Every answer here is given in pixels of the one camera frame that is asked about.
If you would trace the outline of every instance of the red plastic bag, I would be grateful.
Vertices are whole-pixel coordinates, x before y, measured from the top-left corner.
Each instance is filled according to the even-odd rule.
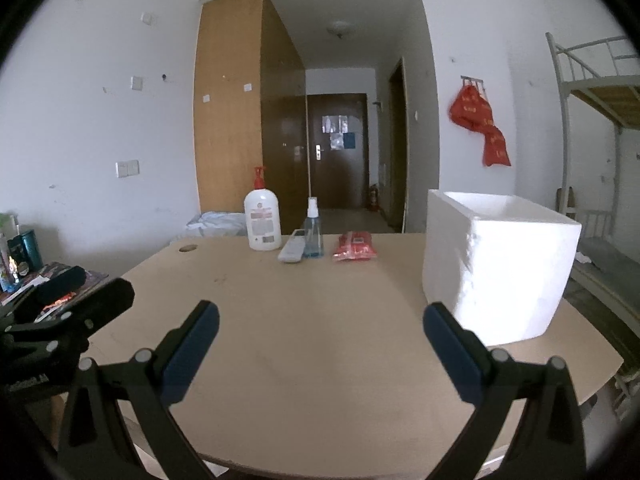
[[[371,233],[349,231],[338,238],[338,247],[334,251],[334,262],[343,260],[370,260],[378,256],[373,248]]]
[[[478,88],[471,84],[463,84],[462,90],[449,109],[449,117],[458,126],[484,135],[482,163],[485,166],[511,165],[504,135],[495,126],[491,105],[480,95]]]
[[[511,161],[507,154],[507,143],[502,132],[495,126],[489,126],[484,132],[484,155],[482,163],[485,166],[501,164],[510,166]]]

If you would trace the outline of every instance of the ceiling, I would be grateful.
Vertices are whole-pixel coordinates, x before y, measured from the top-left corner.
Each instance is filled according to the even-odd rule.
[[[375,67],[392,47],[417,0],[271,0],[306,68]],[[327,32],[353,25],[341,40]]]

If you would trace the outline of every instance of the table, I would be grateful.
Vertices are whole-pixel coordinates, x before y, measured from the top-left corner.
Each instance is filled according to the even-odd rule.
[[[377,260],[286,265],[242,237],[181,240],[124,278],[132,309],[92,336],[106,364],[154,348],[199,300],[220,332],[172,413],[200,453],[265,476],[424,478],[472,413],[422,332],[425,237],[374,235]],[[337,237],[325,235],[327,252]],[[180,252],[196,244],[191,252]],[[506,345],[516,358],[568,363],[578,402],[622,359],[562,300],[547,332]],[[524,404],[496,447],[508,444]]]

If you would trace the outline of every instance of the brown door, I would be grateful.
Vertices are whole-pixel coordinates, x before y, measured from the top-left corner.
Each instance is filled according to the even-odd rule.
[[[404,206],[406,203],[406,102],[404,98],[404,79],[402,63],[398,65],[389,79],[391,105],[391,165],[390,190],[391,211],[387,222],[396,232],[402,232],[404,226]]]
[[[323,209],[366,206],[369,139],[366,94],[310,95],[311,193]]]

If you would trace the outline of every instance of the remote control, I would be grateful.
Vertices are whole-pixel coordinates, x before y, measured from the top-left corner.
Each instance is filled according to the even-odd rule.
[[[291,233],[289,240],[284,245],[278,260],[284,264],[296,264],[302,260],[302,254],[305,252],[305,230],[296,229]]]

